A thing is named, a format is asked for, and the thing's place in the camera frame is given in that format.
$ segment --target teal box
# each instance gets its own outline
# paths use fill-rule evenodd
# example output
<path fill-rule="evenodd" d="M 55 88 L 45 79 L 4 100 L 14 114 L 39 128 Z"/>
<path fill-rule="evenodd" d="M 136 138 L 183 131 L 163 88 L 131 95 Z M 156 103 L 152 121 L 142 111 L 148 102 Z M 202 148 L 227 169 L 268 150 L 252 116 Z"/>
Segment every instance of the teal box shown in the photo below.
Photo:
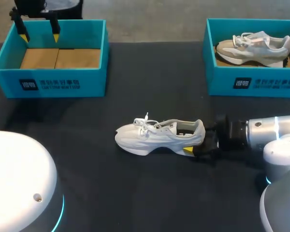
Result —
<path fill-rule="evenodd" d="M 48 20 L 24 23 L 29 43 L 13 24 L 0 51 L 0 86 L 7 98 L 104 96 L 109 50 L 105 20 L 59 20 L 57 43 Z M 19 69 L 27 48 L 100 49 L 100 64 L 96 69 Z"/>
<path fill-rule="evenodd" d="M 290 98 L 290 68 L 218 66 L 213 47 L 244 32 L 265 31 L 272 37 L 290 36 L 290 20 L 207 20 L 203 42 L 207 88 L 210 95 Z"/>

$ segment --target shoe tongue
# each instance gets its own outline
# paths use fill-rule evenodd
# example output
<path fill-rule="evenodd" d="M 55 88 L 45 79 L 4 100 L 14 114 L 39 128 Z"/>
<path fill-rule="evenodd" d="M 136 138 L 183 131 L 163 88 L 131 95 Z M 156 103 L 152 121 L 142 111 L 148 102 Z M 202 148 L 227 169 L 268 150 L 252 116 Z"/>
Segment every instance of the shoe tongue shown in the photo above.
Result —
<path fill-rule="evenodd" d="M 267 46 L 270 45 L 270 36 L 268 36 L 264 31 L 248 35 L 247 38 L 255 43 L 264 41 Z"/>
<path fill-rule="evenodd" d="M 173 122 L 171 125 L 169 125 L 169 129 L 173 134 L 177 133 L 176 127 L 177 127 L 177 122 Z"/>

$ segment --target white dome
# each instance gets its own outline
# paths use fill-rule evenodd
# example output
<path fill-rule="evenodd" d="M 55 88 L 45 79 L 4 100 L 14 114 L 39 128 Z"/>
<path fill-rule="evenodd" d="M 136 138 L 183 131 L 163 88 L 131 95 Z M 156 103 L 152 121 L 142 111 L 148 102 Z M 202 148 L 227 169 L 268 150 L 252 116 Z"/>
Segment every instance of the white dome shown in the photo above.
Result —
<path fill-rule="evenodd" d="M 39 142 L 0 131 L 0 232 L 31 224 L 49 204 L 56 182 L 55 163 Z"/>

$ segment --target white sneaker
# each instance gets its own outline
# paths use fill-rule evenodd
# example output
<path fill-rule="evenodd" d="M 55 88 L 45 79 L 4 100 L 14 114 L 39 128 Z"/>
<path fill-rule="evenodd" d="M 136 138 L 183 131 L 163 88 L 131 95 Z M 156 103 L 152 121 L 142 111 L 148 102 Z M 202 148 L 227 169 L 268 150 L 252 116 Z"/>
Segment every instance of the white sneaker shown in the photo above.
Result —
<path fill-rule="evenodd" d="M 177 134 L 178 130 L 188 132 Z M 205 128 L 201 120 L 195 122 L 171 119 L 163 122 L 136 118 L 133 124 L 116 130 L 116 143 L 124 150 L 146 156 L 159 147 L 166 147 L 179 155 L 192 156 L 184 147 L 198 146 L 205 138 Z"/>
<path fill-rule="evenodd" d="M 274 38 L 264 31 L 234 35 L 233 40 L 224 40 L 218 44 L 217 53 L 236 65 L 252 60 L 264 66 L 282 68 L 284 59 L 290 53 L 290 36 Z"/>

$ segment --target shoelace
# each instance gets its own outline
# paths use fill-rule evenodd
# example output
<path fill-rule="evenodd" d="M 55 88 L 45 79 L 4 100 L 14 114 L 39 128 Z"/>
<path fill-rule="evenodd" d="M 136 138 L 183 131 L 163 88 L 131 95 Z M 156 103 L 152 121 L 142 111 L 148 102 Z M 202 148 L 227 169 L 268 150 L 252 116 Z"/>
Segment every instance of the shoelace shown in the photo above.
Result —
<path fill-rule="evenodd" d="M 243 33 L 241 36 L 233 36 L 233 44 L 234 46 L 240 45 L 242 46 L 243 44 L 251 45 L 252 40 L 247 38 L 244 35 L 251 35 L 252 33 Z"/>
<path fill-rule="evenodd" d="M 145 116 L 145 118 L 136 118 L 133 122 L 136 126 L 141 126 L 141 135 L 143 136 L 148 135 L 148 132 L 151 131 L 153 133 L 157 132 L 157 128 L 161 128 L 161 125 L 158 121 L 154 120 L 148 120 L 148 112 Z"/>

